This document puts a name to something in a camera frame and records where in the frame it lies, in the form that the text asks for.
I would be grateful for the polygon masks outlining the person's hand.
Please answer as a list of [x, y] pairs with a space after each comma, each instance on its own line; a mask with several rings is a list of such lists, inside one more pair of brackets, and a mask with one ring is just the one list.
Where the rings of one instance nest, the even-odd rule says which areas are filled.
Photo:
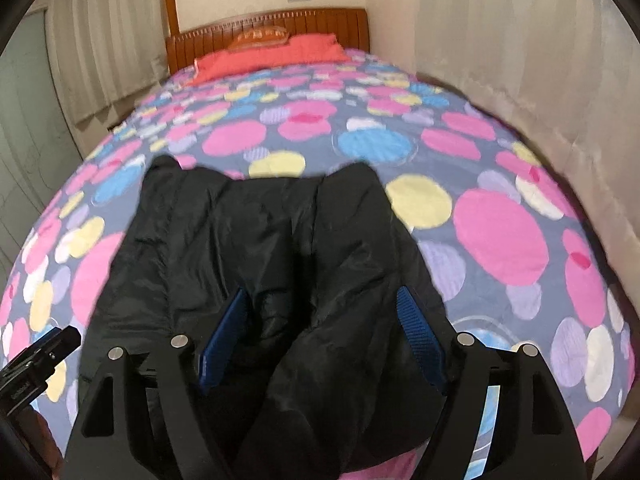
[[18, 416], [18, 422], [30, 447], [38, 453], [50, 468], [51, 478], [58, 480], [61, 477], [64, 460], [47, 421], [29, 405]]

